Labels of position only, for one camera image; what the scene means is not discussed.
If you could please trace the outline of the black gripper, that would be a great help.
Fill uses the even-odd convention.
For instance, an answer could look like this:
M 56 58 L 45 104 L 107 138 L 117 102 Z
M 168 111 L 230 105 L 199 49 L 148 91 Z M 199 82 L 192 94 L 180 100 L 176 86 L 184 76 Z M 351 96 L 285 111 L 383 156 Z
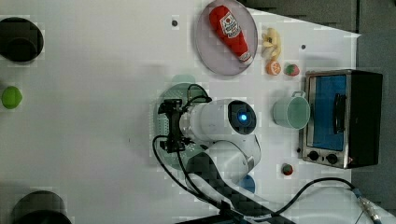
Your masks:
M 168 119 L 169 133 L 166 135 L 166 140 L 160 143 L 167 153 L 184 151 L 191 142 L 190 138 L 184 136 L 180 130 L 179 121 L 183 113 L 181 99 L 166 99 L 159 106 L 158 114 L 165 114 Z

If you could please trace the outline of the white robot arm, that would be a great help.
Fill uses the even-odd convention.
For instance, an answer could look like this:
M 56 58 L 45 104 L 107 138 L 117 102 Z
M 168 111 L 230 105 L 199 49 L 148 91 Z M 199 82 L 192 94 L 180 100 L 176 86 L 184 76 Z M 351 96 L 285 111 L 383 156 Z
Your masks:
M 152 145 L 177 156 L 183 189 L 220 210 L 234 224 L 296 224 L 282 210 L 238 183 L 261 161 L 257 117 L 246 102 L 165 99 L 158 113 L 168 132 Z

